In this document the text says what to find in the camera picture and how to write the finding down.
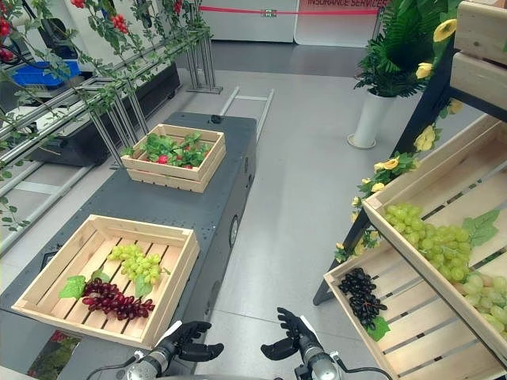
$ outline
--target red stripe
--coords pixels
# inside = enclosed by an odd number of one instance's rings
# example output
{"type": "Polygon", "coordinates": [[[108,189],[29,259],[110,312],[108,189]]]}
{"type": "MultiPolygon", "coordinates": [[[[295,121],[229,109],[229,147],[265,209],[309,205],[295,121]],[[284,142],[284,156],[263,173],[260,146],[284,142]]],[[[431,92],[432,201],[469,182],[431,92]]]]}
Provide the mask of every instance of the red stripe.
{"type": "MultiPolygon", "coordinates": [[[[220,8],[218,6],[200,6],[200,10],[204,12],[221,12],[221,13],[254,13],[265,14],[264,10],[255,9],[237,9],[237,8],[220,8]]],[[[351,9],[351,10],[331,10],[331,11],[307,11],[292,12],[287,10],[277,10],[276,14],[312,14],[312,15],[355,15],[355,14],[377,14],[377,9],[351,9]]]]}

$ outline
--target green leaf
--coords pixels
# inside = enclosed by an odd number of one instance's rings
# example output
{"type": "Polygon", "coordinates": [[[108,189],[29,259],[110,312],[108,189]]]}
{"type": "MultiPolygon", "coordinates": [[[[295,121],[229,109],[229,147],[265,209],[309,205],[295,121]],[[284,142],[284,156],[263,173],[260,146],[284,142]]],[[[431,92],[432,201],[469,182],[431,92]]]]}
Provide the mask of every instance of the green leaf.
{"type": "Polygon", "coordinates": [[[144,283],[144,275],[138,275],[135,278],[135,297],[143,297],[148,295],[153,290],[151,283],[144,283]]]}
{"type": "Polygon", "coordinates": [[[73,275],[67,279],[65,287],[58,293],[60,298],[76,298],[82,297],[85,290],[86,279],[83,275],[73,275]]]}
{"type": "Polygon", "coordinates": [[[462,227],[470,234],[472,247],[484,244],[497,234],[498,229],[493,226],[493,222],[497,220],[499,214],[499,210],[492,210],[477,218],[463,220],[462,227]]]}
{"type": "Polygon", "coordinates": [[[366,329],[366,332],[369,336],[372,337],[375,342],[381,340],[387,332],[391,331],[391,329],[389,329],[389,325],[382,317],[377,316],[373,320],[373,323],[375,324],[375,330],[372,330],[368,327],[366,329]]]}
{"type": "Polygon", "coordinates": [[[103,283],[108,283],[111,281],[111,278],[103,272],[103,269],[104,267],[100,267],[95,272],[93,272],[90,277],[90,281],[92,279],[101,279],[103,283]]]}

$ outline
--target green grapes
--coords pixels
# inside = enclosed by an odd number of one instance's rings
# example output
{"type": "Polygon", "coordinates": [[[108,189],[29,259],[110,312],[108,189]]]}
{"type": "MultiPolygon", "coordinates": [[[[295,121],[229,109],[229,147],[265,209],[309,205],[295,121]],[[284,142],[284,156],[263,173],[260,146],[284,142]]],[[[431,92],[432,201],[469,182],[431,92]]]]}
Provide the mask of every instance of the green grapes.
{"type": "Polygon", "coordinates": [[[160,256],[157,254],[144,256],[143,250],[135,245],[118,245],[108,255],[108,260],[121,260],[121,273],[134,281],[144,276],[144,283],[156,284],[162,269],[158,265],[160,256]]]}
{"type": "Polygon", "coordinates": [[[421,220],[422,209],[408,203],[389,205],[386,220],[451,282],[469,273],[470,234],[456,226],[434,226],[421,220]]]}
{"type": "Polygon", "coordinates": [[[462,286],[465,299],[507,340],[507,279],[473,272],[462,286]]]}

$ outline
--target white planter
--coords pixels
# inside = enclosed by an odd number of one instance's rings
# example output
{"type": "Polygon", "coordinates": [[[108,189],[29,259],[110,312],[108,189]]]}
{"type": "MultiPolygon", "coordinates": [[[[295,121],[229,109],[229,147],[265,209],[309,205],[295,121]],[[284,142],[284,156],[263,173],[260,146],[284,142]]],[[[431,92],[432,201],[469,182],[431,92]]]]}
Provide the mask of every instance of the white planter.
{"type": "Polygon", "coordinates": [[[356,133],[347,138],[349,144],[359,149],[374,147],[377,132],[395,99],[396,97],[379,97],[367,91],[356,133]]]}

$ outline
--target wooden crate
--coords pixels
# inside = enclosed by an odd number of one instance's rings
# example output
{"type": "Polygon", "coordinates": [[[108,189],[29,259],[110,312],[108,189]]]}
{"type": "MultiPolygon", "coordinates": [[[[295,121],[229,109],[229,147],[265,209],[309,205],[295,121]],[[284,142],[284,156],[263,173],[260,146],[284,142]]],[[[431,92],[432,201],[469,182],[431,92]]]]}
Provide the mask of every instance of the wooden crate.
{"type": "MultiPolygon", "coordinates": [[[[483,116],[421,161],[418,170],[401,175],[364,202],[373,225],[427,279],[438,293],[507,365],[507,342],[480,313],[384,218],[390,204],[422,207],[436,226],[462,224],[507,201],[507,124],[483,116]]],[[[507,275],[507,209],[494,225],[498,234],[472,251],[470,266],[491,276],[507,275]],[[484,260],[499,254],[488,264],[484,260]]]]}
{"type": "Polygon", "coordinates": [[[456,313],[386,242],[324,278],[375,361],[393,379],[487,380],[505,373],[456,313]],[[380,316],[391,331],[379,342],[366,333],[337,287],[354,268],[372,276],[377,286],[373,293],[387,306],[380,316]]]}
{"type": "Polygon", "coordinates": [[[61,329],[152,348],[173,317],[198,253],[193,230],[91,215],[12,307],[61,329]],[[144,297],[155,304],[148,318],[107,319],[101,311],[89,312],[81,299],[58,297],[67,277],[82,275],[89,279],[101,266],[121,291],[135,295],[134,283],[120,273],[120,262],[106,260],[115,245],[132,243],[145,253],[160,255],[160,265],[171,272],[162,272],[153,291],[144,297]]]}
{"type": "Polygon", "coordinates": [[[200,166],[186,169],[145,161],[147,155],[140,150],[140,147],[147,141],[147,136],[144,136],[134,145],[134,154],[132,157],[123,156],[121,158],[131,179],[193,192],[203,192],[216,169],[219,167],[220,162],[222,162],[225,157],[226,147],[224,133],[166,124],[159,124],[153,128],[150,133],[167,135],[180,143],[186,135],[193,132],[199,132],[200,141],[212,146],[200,166]]]}
{"type": "Polygon", "coordinates": [[[451,86],[507,108],[507,9],[461,2],[451,86]]]}

